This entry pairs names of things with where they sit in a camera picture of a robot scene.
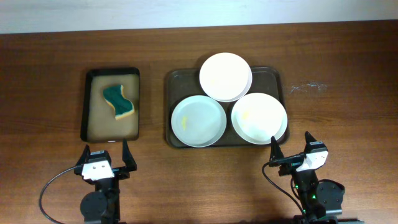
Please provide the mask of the grey plate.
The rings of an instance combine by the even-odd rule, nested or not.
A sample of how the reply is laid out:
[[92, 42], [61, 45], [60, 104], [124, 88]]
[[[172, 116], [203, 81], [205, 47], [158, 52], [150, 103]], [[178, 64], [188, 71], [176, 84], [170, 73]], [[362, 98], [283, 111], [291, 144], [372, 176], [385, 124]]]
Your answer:
[[207, 147], [226, 130], [226, 112], [216, 100], [204, 95], [189, 96], [171, 115], [171, 127], [179, 141], [190, 147]]

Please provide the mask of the white plate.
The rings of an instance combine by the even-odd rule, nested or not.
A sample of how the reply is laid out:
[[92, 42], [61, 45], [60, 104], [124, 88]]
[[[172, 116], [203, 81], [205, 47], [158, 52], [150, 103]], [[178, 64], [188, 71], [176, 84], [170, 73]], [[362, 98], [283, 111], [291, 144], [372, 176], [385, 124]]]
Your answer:
[[265, 93], [240, 98], [231, 111], [234, 130], [247, 142], [258, 145], [280, 139], [287, 130], [287, 112], [282, 103]]
[[203, 91], [214, 100], [232, 102], [249, 91], [252, 71], [242, 57], [223, 52], [205, 60], [200, 68], [199, 81]]

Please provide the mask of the white plate top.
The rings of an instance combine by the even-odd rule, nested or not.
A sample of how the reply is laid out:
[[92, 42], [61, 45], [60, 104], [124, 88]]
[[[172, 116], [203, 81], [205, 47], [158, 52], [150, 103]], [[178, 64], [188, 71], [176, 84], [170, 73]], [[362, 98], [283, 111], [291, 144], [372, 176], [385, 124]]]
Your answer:
[[200, 68], [199, 81], [203, 91], [214, 100], [232, 102], [249, 91], [252, 71], [242, 57], [223, 52], [205, 60]]

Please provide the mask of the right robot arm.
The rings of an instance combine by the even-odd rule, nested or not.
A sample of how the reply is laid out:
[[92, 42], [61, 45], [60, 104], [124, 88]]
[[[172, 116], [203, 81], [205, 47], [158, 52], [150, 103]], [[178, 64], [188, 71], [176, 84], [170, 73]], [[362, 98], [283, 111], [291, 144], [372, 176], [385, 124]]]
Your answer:
[[298, 207], [301, 214], [292, 223], [338, 223], [337, 215], [342, 214], [341, 204], [345, 187], [330, 179], [318, 179], [315, 171], [326, 163], [328, 149], [308, 131], [305, 133], [305, 149], [294, 156], [285, 157], [274, 137], [271, 138], [269, 162], [262, 167], [278, 167], [280, 176], [291, 176], [289, 194], [269, 181], [276, 189], [287, 195]]

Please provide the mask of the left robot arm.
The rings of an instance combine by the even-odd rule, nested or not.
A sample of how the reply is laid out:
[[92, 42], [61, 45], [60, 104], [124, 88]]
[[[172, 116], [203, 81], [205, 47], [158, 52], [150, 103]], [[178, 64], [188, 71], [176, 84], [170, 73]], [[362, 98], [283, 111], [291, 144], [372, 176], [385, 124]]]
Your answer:
[[111, 167], [108, 151], [91, 152], [85, 146], [76, 163], [74, 174], [95, 186], [95, 190], [86, 194], [80, 203], [80, 212], [85, 223], [112, 224], [120, 222], [119, 182], [130, 178], [130, 173], [137, 170], [137, 164], [123, 139], [121, 167]]

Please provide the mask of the green yellow sponge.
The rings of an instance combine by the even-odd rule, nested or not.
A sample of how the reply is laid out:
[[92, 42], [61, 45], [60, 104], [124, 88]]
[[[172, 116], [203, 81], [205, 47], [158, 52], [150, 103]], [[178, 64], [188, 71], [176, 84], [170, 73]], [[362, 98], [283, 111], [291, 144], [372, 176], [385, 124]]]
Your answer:
[[105, 102], [115, 112], [115, 119], [123, 119], [135, 113], [135, 107], [132, 101], [124, 96], [124, 86], [121, 84], [107, 87], [103, 90]]

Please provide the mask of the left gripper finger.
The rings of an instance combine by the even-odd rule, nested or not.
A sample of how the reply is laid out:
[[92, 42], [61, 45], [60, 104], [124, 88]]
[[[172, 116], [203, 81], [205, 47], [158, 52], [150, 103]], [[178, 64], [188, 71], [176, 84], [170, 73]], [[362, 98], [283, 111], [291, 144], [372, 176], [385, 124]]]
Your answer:
[[125, 169], [128, 172], [136, 171], [137, 170], [137, 164], [129, 150], [127, 140], [123, 139], [123, 154], [122, 154], [122, 160], [125, 163]]
[[90, 147], [86, 145], [80, 158], [78, 159], [77, 163], [75, 164], [74, 174], [81, 174], [83, 170], [84, 164], [88, 161], [90, 156]]

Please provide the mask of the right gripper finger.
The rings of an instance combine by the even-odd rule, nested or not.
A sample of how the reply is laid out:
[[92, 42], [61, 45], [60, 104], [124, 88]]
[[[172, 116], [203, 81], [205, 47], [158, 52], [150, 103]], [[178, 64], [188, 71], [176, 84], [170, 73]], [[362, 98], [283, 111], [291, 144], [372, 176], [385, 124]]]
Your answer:
[[311, 152], [314, 147], [315, 147], [315, 143], [317, 142], [317, 140], [308, 132], [305, 132], [305, 149], [304, 152]]
[[299, 166], [302, 164], [303, 164], [302, 154], [285, 157], [275, 137], [274, 136], [271, 137], [271, 154], [268, 162], [268, 165], [270, 167], [277, 167], [282, 165]]

